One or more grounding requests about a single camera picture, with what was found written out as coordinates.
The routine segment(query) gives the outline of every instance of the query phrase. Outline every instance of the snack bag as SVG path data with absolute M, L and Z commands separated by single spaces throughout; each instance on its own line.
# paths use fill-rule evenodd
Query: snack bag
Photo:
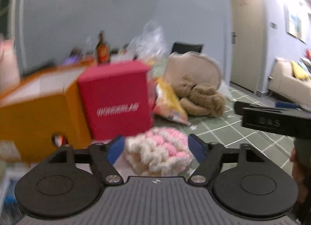
M 170 121 L 191 125 L 188 122 L 188 115 L 181 107 L 179 99 L 174 93 L 173 88 L 167 84 L 163 78 L 156 80 L 156 95 L 155 107 L 153 113 L 160 115 Z

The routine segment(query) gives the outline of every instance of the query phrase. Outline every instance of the beige sofa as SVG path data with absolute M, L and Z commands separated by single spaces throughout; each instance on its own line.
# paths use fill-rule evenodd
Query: beige sofa
M 311 81 L 301 81 L 293 76 L 292 67 L 285 59 L 276 59 L 269 90 L 291 101 L 311 106 Z

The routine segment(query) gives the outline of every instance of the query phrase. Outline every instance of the orange bottle label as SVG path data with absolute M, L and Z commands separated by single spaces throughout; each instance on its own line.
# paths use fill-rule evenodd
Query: orange bottle label
M 109 51 L 108 46 L 101 45 L 97 49 L 97 56 L 98 56 L 98 62 L 99 63 L 105 63 L 109 60 Z

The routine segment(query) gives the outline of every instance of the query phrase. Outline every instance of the blue pillow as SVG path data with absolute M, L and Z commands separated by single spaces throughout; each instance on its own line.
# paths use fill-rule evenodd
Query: blue pillow
M 310 74 L 308 68 L 306 67 L 306 65 L 302 61 L 298 61 L 298 65 L 300 65 L 302 67 L 302 69 L 304 69 L 306 71 L 306 73 L 309 75 L 309 77 L 311 77 L 311 74 Z

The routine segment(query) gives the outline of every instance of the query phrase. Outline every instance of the black circular disc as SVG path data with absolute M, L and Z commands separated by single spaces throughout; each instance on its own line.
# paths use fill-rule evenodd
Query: black circular disc
M 213 183 L 216 199 L 234 213 L 270 218 L 288 212 L 297 199 L 297 186 L 286 172 L 266 163 L 229 169 Z
M 90 206 L 100 194 L 96 178 L 78 168 L 53 166 L 33 169 L 15 187 L 21 208 L 38 218 L 62 218 Z

